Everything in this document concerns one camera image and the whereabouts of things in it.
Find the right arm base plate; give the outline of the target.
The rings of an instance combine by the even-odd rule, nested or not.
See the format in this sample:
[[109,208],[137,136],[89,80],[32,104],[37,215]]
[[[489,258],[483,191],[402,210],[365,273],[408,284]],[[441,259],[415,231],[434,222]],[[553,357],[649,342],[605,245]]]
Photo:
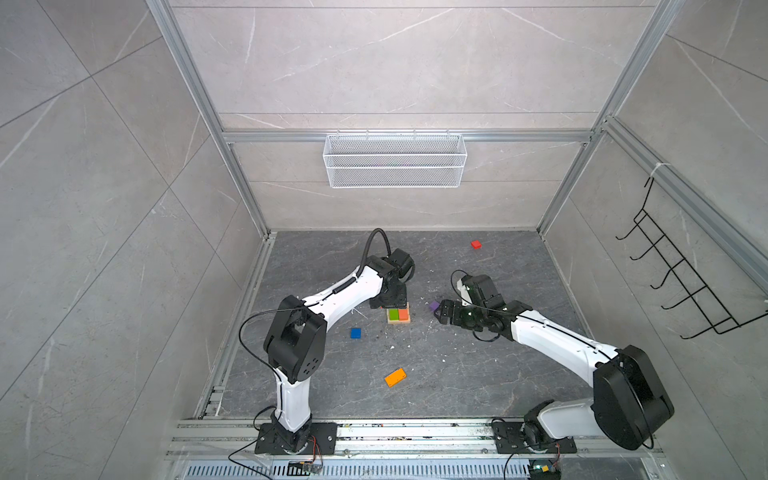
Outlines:
[[577,452],[572,438],[554,439],[535,422],[494,418],[489,426],[497,452],[500,454],[575,454]]

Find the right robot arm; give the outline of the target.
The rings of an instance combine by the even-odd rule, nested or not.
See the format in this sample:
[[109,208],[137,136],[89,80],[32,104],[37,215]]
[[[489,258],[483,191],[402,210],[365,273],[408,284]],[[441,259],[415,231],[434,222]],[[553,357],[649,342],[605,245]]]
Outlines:
[[531,449],[566,437],[604,436],[625,450],[653,447],[653,436],[675,413],[652,361],[629,345],[617,348],[577,334],[532,307],[513,301],[496,308],[443,300],[439,323],[480,333],[488,330],[530,347],[581,378],[592,394],[544,401],[524,417],[521,433]]

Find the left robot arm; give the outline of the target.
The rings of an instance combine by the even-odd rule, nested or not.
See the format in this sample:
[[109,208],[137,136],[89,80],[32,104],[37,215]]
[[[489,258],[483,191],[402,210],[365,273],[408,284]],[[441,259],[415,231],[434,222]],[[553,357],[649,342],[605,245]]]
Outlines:
[[372,309],[406,308],[406,282],[414,272],[412,257],[397,249],[385,257],[368,257],[361,267],[314,295],[289,295],[281,301],[263,349],[276,375],[272,425],[288,449],[298,450],[310,435],[310,377],[324,359],[330,329],[364,302]]

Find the orange-yellow rectangular block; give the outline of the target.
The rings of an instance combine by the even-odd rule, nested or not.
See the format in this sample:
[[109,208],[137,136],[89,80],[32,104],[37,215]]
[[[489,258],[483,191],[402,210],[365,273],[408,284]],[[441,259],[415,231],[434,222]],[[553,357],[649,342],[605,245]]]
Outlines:
[[385,377],[385,383],[389,388],[392,388],[406,378],[407,374],[405,370],[403,368],[398,368]]

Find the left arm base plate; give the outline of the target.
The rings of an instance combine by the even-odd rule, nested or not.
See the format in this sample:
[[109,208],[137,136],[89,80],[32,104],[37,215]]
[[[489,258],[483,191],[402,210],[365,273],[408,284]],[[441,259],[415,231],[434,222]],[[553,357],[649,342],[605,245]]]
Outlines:
[[286,430],[279,423],[265,423],[254,447],[256,454],[331,455],[335,452],[339,425],[332,422],[312,422],[297,432]]

